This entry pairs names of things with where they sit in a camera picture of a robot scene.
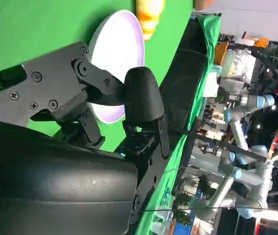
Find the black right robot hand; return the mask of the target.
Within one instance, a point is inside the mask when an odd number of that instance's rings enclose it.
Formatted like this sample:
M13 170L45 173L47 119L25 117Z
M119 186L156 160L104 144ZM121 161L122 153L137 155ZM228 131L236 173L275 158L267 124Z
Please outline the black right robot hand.
M125 235L169 161L152 71L78 42L0 70L0 235Z

